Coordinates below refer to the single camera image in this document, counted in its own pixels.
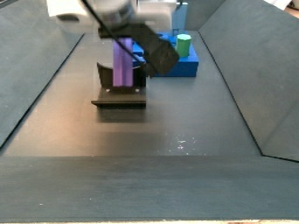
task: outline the purple block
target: purple block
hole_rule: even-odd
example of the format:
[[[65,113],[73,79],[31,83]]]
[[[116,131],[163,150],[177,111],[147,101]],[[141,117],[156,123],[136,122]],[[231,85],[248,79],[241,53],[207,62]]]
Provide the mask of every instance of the purple block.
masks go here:
[[[125,48],[132,52],[132,39],[120,38]],[[117,42],[113,41],[113,87],[133,86],[133,63],[127,52],[120,48]]]

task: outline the green cylinder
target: green cylinder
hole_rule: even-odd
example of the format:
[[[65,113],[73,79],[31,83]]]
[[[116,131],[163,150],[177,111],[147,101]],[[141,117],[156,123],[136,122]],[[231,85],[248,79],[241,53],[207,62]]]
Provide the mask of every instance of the green cylinder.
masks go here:
[[[180,57],[189,56],[189,48],[192,43],[192,37],[188,34],[179,34],[176,37],[176,46],[175,50],[179,53]]]

